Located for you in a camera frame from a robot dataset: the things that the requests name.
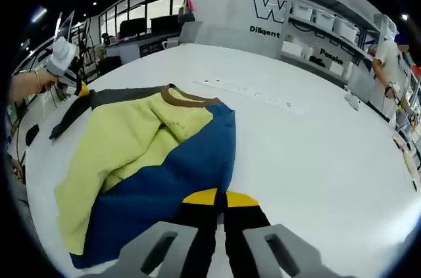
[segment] blue fabric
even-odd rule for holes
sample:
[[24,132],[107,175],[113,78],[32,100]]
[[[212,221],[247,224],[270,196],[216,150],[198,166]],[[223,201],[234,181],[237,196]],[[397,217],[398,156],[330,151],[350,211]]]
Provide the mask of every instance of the blue fabric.
[[70,254],[76,268],[118,258],[120,249],[154,223],[174,216],[183,199],[197,191],[226,191],[235,156],[234,111],[207,107],[213,120],[171,151],[161,166],[148,166],[97,196],[84,255]]

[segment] bracelet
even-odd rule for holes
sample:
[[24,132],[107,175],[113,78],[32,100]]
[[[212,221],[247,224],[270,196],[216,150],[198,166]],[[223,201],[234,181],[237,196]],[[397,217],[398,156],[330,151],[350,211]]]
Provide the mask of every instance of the bracelet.
[[37,80],[38,80],[38,93],[41,92],[42,86],[41,86],[41,81],[39,80],[39,75],[38,75],[38,71],[34,71],[35,75],[37,76]]

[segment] desk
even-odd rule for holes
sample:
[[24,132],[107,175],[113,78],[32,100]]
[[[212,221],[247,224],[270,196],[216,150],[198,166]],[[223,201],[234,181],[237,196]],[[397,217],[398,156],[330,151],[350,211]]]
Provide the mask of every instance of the desk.
[[[344,90],[290,64],[194,44],[135,60],[89,87],[100,91],[170,82],[188,93],[219,97],[235,110],[230,189],[255,197],[272,224],[283,224],[319,249],[324,265],[340,275],[377,277],[392,262],[416,223],[421,202],[392,141],[393,130],[374,111],[361,104],[356,112]],[[82,272],[73,268],[61,243],[54,188],[66,175],[91,112],[57,141],[48,136],[73,100],[40,125],[26,155],[35,227],[52,262],[68,277]],[[282,107],[284,101],[292,108]]]
[[180,33],[147,34],[139,38],[123,40],[106,46],[108,57],[119,56],[122,64],[129,63],[141,57],[139,48],[152,43],[161,43],[168,38],[179,36]]

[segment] computer monitor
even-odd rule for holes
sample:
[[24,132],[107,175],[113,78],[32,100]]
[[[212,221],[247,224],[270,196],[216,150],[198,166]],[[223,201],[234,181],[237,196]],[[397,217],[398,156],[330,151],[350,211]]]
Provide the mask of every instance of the computer monitor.
[[151,31],[153,34],[179,32],[180,25],[178,24],[178,15],[152,18]]
[[60,14],[59,19],[57,20],[57,24],[59,25],[59,29],[56,31],[55,40],[58,40],[61,36],[63,36],[67,41],[71,41],[70,31],[72,27],[72,21],[74,16],[74,11],[66,18],[64,21],[62,20],[62,14]]
[[146,18],[124,20],[120,24],[120,37],[130,37],[146,32]]

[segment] glass wall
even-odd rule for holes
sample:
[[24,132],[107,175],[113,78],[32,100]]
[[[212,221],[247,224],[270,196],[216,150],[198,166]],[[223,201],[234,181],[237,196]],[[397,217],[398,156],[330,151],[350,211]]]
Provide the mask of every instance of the glass wall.
[[123,0],[113,5],[99,17],[99,33],[107,32],[115,36],[120,31],[120,25],[124,20],[134,18],[146,18],[147,27],[150,32],[151,19],[177,15],[178,9],[184,0]]

